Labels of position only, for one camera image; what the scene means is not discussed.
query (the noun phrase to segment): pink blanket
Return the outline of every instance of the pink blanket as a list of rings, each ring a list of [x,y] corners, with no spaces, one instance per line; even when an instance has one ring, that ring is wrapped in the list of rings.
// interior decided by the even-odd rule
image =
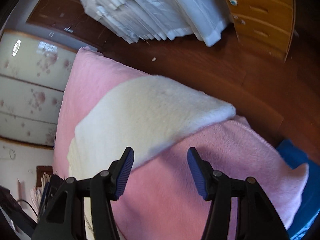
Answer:
[[[68,176],[69,144],[75,126],[113,87],[147,75],[111,59],[80,49],[59,115],[54,169]],[[300,206],[308,167],[291,170],[276,150],[248,126],[227,121],[211,125],[160,153],[129,177],[124,195],[112,203],[116,223],[127,240],[200,239],[209,205],[198,195],[187,165],[187,150],[196,147],[214,169],[245,179],[254,176],[288,228]],[[233,203],[229,239],[236,230]]]

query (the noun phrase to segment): white wall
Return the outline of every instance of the white wall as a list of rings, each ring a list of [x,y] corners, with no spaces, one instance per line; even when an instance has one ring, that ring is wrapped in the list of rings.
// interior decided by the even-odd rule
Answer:
[[[9,150],[15,151],[14,160],[9,157]],[[30,203],[30,190],[36,186],[36,167],[52,166],[53,150],[22,146],[8,143],[0,139],[0,185],[10,190],[11,195],[18,199],[17,180],[24,184],[25,197]],[[32,210],[25,204],[24,211],[34,218]]]
[[[29,15],[31,14],[38,1],[39,0],[20,0],[9,16],[5,28],[29,33],[50,41],[60,43],[73,49],[79,49],[81,47],[89,46],[82,41],[78,41],[77,39],[72,38],[68,35],[64,35],[60,32],[26,23]]]

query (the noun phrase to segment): metal screw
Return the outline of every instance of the metal screw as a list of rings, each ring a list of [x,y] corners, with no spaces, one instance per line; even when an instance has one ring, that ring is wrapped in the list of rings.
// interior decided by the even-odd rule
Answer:
[[[215,177],[220,177],[222,175],[221,171],[213,171],[212,173]]]
[[[253,177],[249,177],[249,178],[247,178],[247,182],[249,182],[250,184],[254,184],[254,183],[256,183],[256,180]]]
[[[71,184],[75,181],[75,178],[74,177],[70,177],[70,178],[67,178],[67,183],[68,184]]]
[[[106,177],[106,176],[108,176],[109,175],[109,171],[107,171],[107,170],[104,170],[104,171],[101,171],[100,172],[100,176],[101,177]]]

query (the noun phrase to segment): blue fabric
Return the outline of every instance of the blue fabric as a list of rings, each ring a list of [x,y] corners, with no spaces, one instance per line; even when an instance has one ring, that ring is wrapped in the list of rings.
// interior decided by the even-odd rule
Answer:
[[[301,206],[288,229],[291,240],[300,240],[320,211],[320,166],[309,160],[290,140],[283,140],[276,150],[292,169],[302,163],[309,164],[309,178],[302,193]]]

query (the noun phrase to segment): white curtain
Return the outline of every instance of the white curtain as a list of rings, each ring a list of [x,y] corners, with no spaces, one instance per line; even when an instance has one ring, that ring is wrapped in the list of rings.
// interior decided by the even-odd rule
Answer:
[[[80,0],[86,14],[127,42],[189,34],[212,46],[227,26],[225,0]]]

